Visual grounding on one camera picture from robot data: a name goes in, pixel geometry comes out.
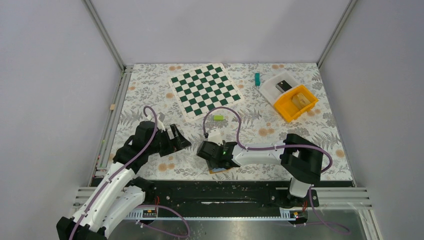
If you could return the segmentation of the white plastic bin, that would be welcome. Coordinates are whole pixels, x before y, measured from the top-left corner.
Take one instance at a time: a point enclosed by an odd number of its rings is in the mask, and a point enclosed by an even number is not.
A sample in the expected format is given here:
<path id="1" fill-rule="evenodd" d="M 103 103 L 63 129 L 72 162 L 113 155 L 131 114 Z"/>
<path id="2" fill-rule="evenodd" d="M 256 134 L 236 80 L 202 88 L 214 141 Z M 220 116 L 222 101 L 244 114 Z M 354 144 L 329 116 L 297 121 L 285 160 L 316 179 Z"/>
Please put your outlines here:
<path id="1" fill-rule="evenodd" d="M 274 105 L 283 95 L 300 85 L 300 82 L 291 73 L 284 71 L 261 84 L 259 92 L 271 105 Z"/>

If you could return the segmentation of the green white chessboard mat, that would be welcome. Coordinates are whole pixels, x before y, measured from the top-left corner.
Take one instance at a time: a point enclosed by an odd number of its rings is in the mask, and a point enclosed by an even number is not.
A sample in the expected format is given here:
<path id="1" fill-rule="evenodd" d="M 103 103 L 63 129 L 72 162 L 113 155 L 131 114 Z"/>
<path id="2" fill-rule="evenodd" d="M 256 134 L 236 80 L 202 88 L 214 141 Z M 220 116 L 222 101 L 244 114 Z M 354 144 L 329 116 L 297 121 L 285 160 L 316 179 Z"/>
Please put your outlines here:
<path id="1" fill-rule="evenodd" d="M 187 122 L 203 118 L 217 107 L 230 107 L 245 100 L 222 63 L 208 63 L 168 79 L 182 116 Z"/>

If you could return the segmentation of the orange plastic bin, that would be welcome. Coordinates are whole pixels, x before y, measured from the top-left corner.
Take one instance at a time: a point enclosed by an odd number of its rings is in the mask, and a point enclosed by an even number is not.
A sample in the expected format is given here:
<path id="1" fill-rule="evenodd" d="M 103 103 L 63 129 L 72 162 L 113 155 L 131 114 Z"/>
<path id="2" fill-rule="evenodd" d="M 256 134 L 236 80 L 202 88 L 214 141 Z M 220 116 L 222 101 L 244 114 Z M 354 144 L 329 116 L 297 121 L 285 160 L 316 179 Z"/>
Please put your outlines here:
<path id="1" fill-rule="evenodd" d="M 301 84 L 282 94 L 273 107 L 287 123 L 290 123 L 310 111 L 318 101 L 317 97 Z"/>

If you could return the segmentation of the aluminium rail front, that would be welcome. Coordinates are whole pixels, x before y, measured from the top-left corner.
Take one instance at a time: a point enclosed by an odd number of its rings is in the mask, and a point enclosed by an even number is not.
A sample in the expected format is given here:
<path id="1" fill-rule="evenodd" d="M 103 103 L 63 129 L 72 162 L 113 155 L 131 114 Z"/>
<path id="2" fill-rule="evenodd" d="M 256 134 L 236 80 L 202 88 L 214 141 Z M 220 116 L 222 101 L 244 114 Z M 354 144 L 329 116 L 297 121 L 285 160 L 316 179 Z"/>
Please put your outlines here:
<path id="1" fill-rule="evenodd" d="M 120 220 L 294 220 L 302 209 L 353 210 L 372 207 L 368 192 L 350 181 L 324 181 L 304 198 L 289 195 L 288 181 L 170 181 L 151 188 L 120 187 L 95 203 L 94 187 L 77 192 L 74 207 L 101 224 Z"/>

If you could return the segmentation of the black card in white bin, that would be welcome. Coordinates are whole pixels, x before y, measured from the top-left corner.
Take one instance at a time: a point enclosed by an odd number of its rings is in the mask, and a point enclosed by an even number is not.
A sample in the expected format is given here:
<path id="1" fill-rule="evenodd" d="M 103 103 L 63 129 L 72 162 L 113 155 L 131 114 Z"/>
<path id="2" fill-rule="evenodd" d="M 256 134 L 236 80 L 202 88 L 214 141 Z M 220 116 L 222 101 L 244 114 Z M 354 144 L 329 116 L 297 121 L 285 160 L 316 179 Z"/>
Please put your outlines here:
<path id="1" fill-rule="evenodd" d="M 286 80 L 278 82 L 275 87 L 282 93 L 285 93 L 293 88 Z"/>

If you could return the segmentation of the teal block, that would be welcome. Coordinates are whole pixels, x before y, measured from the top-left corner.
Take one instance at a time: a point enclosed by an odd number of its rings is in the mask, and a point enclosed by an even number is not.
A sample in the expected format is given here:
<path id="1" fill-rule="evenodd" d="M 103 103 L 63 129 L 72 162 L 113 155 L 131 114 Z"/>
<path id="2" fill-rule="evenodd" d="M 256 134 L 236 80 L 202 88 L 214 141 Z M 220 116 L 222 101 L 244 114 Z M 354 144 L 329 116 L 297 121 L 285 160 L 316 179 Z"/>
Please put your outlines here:
<path id="1" fill-rule="evenodd" d="M 261 78 L 260 78 L 260 73 L 259 72 L 256 72 L 254 74 L 254 84 L 257 87 L 259 87 L 261 85 Z"/>

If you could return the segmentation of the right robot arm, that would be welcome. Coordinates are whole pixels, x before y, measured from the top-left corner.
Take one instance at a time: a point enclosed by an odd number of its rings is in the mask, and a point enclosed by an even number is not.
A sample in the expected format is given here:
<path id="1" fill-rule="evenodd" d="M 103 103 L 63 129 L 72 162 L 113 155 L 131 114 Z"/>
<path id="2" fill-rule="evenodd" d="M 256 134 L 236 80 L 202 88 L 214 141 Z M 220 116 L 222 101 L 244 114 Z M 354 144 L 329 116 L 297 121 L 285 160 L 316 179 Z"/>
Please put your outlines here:
<path id="1" fill-rule="evenodd" d="M 228 170 L 255 164 L 282 166 L 291 174 L 286 198 L 293 206 L 301 205 L 310 187 L 321 180 L 324 155 L 323 149 L 294 133 L 276 143 L 245 146 L 236 141 L 205 140 L 197 150 L 197 156 L 206 160 L 212 169 Z"/>

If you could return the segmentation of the gold cards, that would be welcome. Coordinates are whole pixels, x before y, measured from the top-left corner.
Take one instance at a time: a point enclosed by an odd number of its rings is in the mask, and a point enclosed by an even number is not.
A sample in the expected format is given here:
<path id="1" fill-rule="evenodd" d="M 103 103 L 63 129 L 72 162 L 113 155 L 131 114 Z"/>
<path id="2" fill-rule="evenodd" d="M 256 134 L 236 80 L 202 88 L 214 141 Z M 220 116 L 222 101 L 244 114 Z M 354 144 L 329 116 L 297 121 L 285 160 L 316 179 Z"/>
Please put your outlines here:
<path id="1" fill-rule="evenodd" d="M 295 94 L 292 99 L 291 99 L 292 103 L 298 108 L 298 109 L 303 109 L 306 106 L 308 106 L 311 102 L 305 97 L 304 94 L 302 93 L 298 93 Z"/>

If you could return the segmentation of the orange leather card holder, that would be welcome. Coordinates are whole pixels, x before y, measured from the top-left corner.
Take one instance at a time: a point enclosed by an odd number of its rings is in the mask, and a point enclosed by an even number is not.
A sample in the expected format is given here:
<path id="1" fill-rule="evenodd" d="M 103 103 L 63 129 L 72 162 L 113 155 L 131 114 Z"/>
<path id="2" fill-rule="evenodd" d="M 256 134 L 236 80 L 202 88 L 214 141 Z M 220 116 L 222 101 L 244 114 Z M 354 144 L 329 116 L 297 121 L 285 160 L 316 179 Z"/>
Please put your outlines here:
<path id="1" fill-rule="evenodd" d="M 210 174 L 225 172 L 234 167 L 232 161 L 207 161 L 206 163 Z"/>

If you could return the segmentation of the floral tablecloth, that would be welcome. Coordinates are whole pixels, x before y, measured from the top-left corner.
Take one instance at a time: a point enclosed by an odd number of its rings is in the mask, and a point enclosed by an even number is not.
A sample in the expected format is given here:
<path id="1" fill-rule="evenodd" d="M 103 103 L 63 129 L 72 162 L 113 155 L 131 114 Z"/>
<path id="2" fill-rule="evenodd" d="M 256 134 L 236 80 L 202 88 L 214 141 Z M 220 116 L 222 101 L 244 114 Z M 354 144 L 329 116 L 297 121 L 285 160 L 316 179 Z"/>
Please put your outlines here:
<path id="1" fill-rule="evenodd" d="M 187 122 L 177 103 L 169 78 L 197 67 L 195 63 L 137 64 L 133 68 L 120 113 L 110 157 L 121 148 L 136 127 L 145 118 L 143 108 L 150 106 L 157 113 L 163 113 L 166 126 L 177 125 L 182 135 L 191 142 L 191 147 L 170 154 L 149 157 L 139 175 L 149 180 L 288 180 L 290 174 L 279 165 L 252 164 L 233 168 L 221 173 L 210 174 L 207 162 L 196 155 L 203 141 L 202 128 L 217 129 L 225 141 L 232 142 L 240 134 L 243 145 L 249 143 L 273 143 L 284 140 L 288 133 L 297 134 L 328 152 L 333 163 L 321 175 L 322 180 L 351 181 L 353 175 L 345 156 L 337 124 L 330 108 L 319 69 L 315 63 L 230 63 L 225 69 L 240 89 L 244 101 L 229 109 L 219 109 L 215 115 L 225 117 L 214 121 L 210 115 L 207 121 L 197 119 Z M 310 111 L 303 113 L 292 122 L 286 122 L 255 86 L 255 73 L 261 81 L 289 72 L 306 86 L 318 99 Z"/>

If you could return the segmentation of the lime green block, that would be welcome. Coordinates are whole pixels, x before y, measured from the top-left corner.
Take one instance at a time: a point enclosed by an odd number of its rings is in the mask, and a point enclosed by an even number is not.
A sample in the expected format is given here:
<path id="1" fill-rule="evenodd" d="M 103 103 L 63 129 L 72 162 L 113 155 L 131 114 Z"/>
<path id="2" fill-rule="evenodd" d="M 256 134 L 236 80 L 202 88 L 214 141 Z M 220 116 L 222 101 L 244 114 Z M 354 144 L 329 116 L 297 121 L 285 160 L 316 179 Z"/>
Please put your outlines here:
<path id="1" fill-rule="evenodd" d="M 214 115 L 213 120 L 214 121 L 223 121 L 225 117 L 223 115 Z"/>

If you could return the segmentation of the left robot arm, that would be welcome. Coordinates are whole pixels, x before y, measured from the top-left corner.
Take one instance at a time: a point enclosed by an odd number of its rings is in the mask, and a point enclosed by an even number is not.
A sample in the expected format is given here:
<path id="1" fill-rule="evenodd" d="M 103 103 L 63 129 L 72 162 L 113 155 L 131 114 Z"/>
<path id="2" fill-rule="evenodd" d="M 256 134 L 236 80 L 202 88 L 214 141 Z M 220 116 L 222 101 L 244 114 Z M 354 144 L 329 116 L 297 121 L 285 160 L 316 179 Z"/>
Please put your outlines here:
<path id="1" fill-rule="evenodd" d="M 192 144 L 172 124 L 173 138 L 160 121 L 142 121 L 124 145 L 116 151 L 109 171 L 89 199 L 72 217 L 56 224 L 61 240 L 106 240 L 117 225 L 137 206 L 155 200 L 153 182 L 137 176 L 149 156 L 161 157 Z"/>

